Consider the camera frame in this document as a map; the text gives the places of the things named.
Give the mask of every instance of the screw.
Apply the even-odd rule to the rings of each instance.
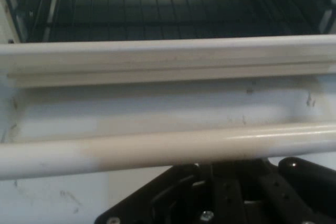
[[[107,220],[106,224],[120,224],[121,221],[118,217],[112,217]]]
[[[201,214],[201,221],[203,222],[210,222],[214,218],[214,213],[211,211],[204,211]]]

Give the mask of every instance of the white bar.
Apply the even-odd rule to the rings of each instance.
[[[273,125],[0,145],[0,179],[336,150],[336,123]]]
[[[23,87],[323,74],[335,64],[336,35],[0,45],[0,69]]]

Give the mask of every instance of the black mount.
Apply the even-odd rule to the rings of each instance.
[[[289,157],[174,166],[95,224],[335,224],[336,172]]]

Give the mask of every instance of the white enamel surface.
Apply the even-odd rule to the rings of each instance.
[[[330,75],[32,90],[2,87],[3,142],[66,143],[71,139],[126,134],[333,122],[335,78]],[[334,153],[305,157],[336,168]],[[89,224],[165,169],[1,181],[4,200],[0,202],[0,215],[4,223]]]
[[[336,72],[336,35],[0,45],[19,87]]]

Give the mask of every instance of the white handle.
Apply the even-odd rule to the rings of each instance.
[[[335,123],[0,145],[0,179],[336,151]]]

